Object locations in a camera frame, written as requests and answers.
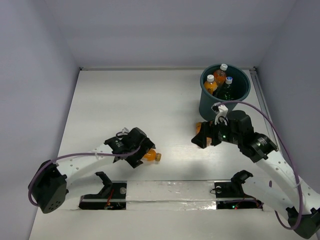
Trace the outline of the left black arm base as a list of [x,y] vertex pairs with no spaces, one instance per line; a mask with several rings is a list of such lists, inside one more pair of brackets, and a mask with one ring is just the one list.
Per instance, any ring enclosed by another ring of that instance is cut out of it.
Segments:
[[127,181],[112,182],[102,171],[95,175],[103,186],[96,194],[86,194],[80,197],[78,207],[81,210],[125,210],[127,206]]

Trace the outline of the crushed green plastic bottle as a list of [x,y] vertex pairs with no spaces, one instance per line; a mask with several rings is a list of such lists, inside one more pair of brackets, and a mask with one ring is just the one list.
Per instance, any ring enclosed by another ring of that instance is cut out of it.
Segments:
[[222,93],[221,95],[221,98],[224,100],[224,101],[233,101],[235,100],[237,97],[237,95],[232,92],[232,91],[225,91],[224,93]]

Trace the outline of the small orange bottle white label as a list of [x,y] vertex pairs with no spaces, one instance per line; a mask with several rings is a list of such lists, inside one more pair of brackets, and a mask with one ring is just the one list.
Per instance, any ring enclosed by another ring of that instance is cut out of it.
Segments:
[[148,162],[159,162],[162,158],[162,154],[159,152],[156,152],[155,149],[150,149],[143,157],[142,157],[142,161],[148,161]]

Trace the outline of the tall orange bottle white cap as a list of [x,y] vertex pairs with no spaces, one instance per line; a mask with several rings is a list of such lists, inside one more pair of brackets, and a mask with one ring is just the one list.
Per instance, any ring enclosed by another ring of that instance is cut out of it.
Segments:
[[213,73],[214,76],[214,81],[217,83],[217,85],[220,87],[224,84],[226,77],[227,77],[227,73],[226,70],[228,69],[228,65],[225,63],[222,63],[219,67],[218,70],[216,70]]

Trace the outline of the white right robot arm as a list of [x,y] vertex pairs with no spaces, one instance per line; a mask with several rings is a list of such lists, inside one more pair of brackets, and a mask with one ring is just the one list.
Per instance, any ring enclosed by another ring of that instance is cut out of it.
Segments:
[[277,217],[287,220],[287,229],[310,239],[320,229],[320,195],[305,183],[284,160],[276,144],[252,126],[242,110],[220,113],[212,121],[202,122],[191,142],[205,149],[222,142],[236,145],[239,151],[267,173],[280,190],[263,185],[247,170],[235,173],[227,186],[215,187],[215,193],[231,193],[237,197],[256,197],[267,204]]

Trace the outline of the orange bottle blue label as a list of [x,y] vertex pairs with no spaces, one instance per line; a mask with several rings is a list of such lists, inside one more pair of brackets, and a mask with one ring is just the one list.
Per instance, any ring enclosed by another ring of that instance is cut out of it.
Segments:
[[214,92],[218,89],[218,84],[215,82],[215,77],[212,74],[209,74],[206,77],[206,81],[204,82],[204,87],[208,91],[209,94],[213,95]]

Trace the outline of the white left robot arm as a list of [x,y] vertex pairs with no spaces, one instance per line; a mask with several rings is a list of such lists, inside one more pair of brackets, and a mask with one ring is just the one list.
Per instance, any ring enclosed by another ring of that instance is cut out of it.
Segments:
[[94,193],[88,196],[95,200],[105,199],[106,207],[113,209],[110,200],[118,189],[108,175],[99,169],[118,161],[126,161],[135,169],[155,149],[156,145],[140,128],[124,128],[92,151],[62,155],[43,162],[27,187],[28,200],[42,213],[49,214],[73,196],[86,197],[87,194],[80,191],[82,187],[79,183],[87,182],[90,174],[93,174]]

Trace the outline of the small orange juice bottle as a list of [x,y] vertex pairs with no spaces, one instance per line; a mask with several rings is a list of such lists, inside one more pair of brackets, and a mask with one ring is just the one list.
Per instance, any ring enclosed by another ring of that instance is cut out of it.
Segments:
[[196,134],[198,134],[201,130],[202,122],[197,122],[195,126],[196,126]]

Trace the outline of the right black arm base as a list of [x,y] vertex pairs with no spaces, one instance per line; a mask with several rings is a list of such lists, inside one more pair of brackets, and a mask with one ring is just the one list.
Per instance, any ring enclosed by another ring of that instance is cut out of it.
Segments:
[[218,210],[241,210],[241,209],[263,209],[263,203],[253,196],[245,194],[242,185],[253,174],[241,170],[229,181],[220,181],[214,184],[209,191],[217,198],[216,208]]

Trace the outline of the clear Pocari bottle white cap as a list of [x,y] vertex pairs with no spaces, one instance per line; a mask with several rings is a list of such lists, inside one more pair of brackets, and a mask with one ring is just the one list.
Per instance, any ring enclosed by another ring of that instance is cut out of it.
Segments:
[[220,92],[220,98],[222,99],[222,93],[224,93],[225,91],[227,92],[233,92],[233,78],[231,76],[227,76],[223,85],[223,88]]

